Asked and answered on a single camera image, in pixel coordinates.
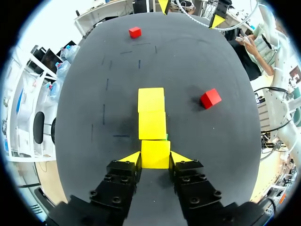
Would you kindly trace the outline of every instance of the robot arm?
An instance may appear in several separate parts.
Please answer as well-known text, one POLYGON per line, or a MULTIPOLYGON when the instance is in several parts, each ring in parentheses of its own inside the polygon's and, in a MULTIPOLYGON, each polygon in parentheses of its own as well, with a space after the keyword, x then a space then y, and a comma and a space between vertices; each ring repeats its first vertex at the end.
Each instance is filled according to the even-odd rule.
MULTIPOLYGON (((272 12, 265 5, 260 4, 259 9, 264 20, 264 30, 266 38, 269 43, 277 47, 274 79, 272 87, 279 87, 283 89, 288 88, 289 75, 286 73, 288 67, 289 58, 289 45, 287 37, 276 30, 276 23, 272 12)), ((284 123, 289 123, 273 132, 271 137, 278 137, 282 140, 287 148, 291 150, 296 168, 298 172, 301 170, 301 135, 295 126, 290 113, 297 107, 301 106, 300 98, 296 100, 287 100, 287 94, 275 90, 265 91, 266 105, 268 108, 269 121, 271 128, 281 127, 284 123)))

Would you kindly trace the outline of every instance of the gray mat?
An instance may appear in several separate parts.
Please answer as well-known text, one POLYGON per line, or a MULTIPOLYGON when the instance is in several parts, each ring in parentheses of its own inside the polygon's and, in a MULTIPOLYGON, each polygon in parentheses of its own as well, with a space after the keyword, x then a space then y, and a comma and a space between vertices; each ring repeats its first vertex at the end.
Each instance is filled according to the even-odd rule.
MULTIPOLYGON (((64 192, 88 201, 106 165, 140 150, 138 88, 164 87, 171 150, 199 159, 222 203, 251 197, 261 155, 254 94, 238 56, 217 31, 179 13, 137 14, 97 26, 61 92, 55 131, 64 192), (131 39, 128 29, 142 36, 131 39), (216 88, 209 110, 200 96, 216 88)), ((143 169, 125 225, 183 225, 166 170, 143 169)))

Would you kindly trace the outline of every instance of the bolt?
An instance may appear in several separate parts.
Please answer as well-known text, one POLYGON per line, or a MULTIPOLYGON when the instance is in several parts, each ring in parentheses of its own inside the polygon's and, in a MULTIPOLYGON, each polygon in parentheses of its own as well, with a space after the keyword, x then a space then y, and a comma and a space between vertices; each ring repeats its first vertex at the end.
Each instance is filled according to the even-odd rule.
POLYGON ((191 204, 198 204, 199 203, 199 198, 198 197, 192 197, 189 199, 189 202, 191 204))
POLYGON ((96 195, 97 195, 97 191, 95 191, 95 190, 90 191, 90 196, 91 197, 94 197, 96 195))
POLYGON ((200 174, 199 178, 201 178, 202 180, 206 180, 206 175, 205 174, 200 174))
POLYGON ((106 178, 106 179, 112 179, 112 175, 111 174, 106 174, 105 176, 104 176, 104 178, 106 178))
POLYGON ((190 181, 190 178, 184 177, 184 178, 182 178, 182 181, 184 181, 184 182, 189 182, 189 181, 190 181))
POLYGON ((215 191, 213 194, 215 197, 220 197, 222 195, 222 193, 220 191, 215 191))
POLYGON ((234 217, 232 216, 226 216, 223 221, 227 221, 227 222, 233 222, 234 221, 234 217))
POLYGON ((125 177, 125 176, 121 177, 121 181, 122 182, 127 182, 128 181, 128 177, 125 177))
POLYGON ((112 203, 115 204, 121 203, 121 199, 118 196, 115 196, 114 198, 112 198, 112 203))

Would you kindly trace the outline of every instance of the chair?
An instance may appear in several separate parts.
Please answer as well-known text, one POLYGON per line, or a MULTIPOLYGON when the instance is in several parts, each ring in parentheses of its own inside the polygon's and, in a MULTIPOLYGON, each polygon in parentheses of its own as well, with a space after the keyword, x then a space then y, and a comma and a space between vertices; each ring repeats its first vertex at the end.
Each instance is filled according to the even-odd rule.
POLYGON ((45 115, 43 112, 36 113, 33 121, 33 139, 36 143, 42 144, 44 140, 44 134, 51 136, 52 142, 55 144, 55 121, 52 124, 44 123, 45 115), (51 134, 44 133, 44 125, 51 126, 51 134))

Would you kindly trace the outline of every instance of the red cube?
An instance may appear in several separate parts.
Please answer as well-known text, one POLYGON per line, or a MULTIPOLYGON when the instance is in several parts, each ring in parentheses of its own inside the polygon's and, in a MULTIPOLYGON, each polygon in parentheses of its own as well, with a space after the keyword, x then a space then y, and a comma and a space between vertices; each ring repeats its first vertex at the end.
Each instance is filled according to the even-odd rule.
POLYGON ((135 38, 138 38, 139 36, 141 36, 141 29, 139 27, 133 27, 128 31, 130 32, 130 36, 132 39, 135 39, 135 38))
POLYGON ((207 91, 203 96, 201 96, 201 102, 206 109, 216 105, 218 102, 221 102, 222 99, 216 89, 207 91))

